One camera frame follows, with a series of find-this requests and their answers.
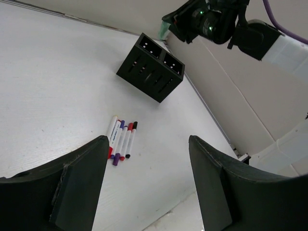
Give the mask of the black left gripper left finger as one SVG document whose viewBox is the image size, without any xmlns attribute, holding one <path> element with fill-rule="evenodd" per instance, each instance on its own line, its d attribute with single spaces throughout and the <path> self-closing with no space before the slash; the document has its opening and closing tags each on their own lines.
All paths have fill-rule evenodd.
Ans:
<svg viewBox="0 0 308 231">
<path fill-rule="evenodd" d="M 3 231 L 90 231 L 109 152 L 99 136 L 36 168 L 0 179 Z"/>
</svg>

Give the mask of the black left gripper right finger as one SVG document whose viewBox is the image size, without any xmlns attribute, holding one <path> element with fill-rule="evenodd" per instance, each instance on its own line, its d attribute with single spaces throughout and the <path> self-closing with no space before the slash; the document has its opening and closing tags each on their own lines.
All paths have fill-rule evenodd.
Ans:
<svg viewBox="0 0 308 231">
<path fill-rule="evenodd" d="M 305 231 L 308 177 L 269 173 L 191 135 L 189 154 L 207 231 Z"/>
</svg>

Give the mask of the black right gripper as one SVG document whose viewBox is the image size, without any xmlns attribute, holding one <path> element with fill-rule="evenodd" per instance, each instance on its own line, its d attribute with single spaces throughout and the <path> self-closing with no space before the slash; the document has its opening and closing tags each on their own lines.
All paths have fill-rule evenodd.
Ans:
<svg viewBox="0 0 308 231">
<path fill-rule="evenodd" d="M 168 30 L 188 44 L 201 36 L 215 44 L 224 44 L 237 26 L 247 26 L 248 0 L 189 0 L 162 17 Z"/>
</svg>

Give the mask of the green highlighter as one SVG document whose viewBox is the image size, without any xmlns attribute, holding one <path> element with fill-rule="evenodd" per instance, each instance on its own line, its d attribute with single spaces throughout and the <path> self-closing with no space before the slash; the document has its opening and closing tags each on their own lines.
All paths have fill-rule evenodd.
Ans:
<svg viewBox="0 0 308 231">
<path fill-rule="evenodd" d="M 158 39 L 159 40 L 166 40 L 167 39 L 167 36 L 170 33 L 169 27 L 170 27 L 170 23 L 162 21 L 160 29 L 158 31 Z"/>
</svg>

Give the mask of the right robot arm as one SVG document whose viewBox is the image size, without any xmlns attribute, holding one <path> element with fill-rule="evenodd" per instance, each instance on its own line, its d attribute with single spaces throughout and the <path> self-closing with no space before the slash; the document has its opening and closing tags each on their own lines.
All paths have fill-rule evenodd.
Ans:
<svg viewBox="0 0 308 231">
<path fill-rule="evenodd" d="M 201 36 L 215 43 L 228 43 L 246 55 L 275 64 L 297 78 L 308 80 L 308 41 L 282 27 L 270 4 L 263 1 L 271 21 L 247 20 L 247 0 L 189 0 L 162 17 L 159 39 L 172 33 L 187 44 Z"/>
</svg>

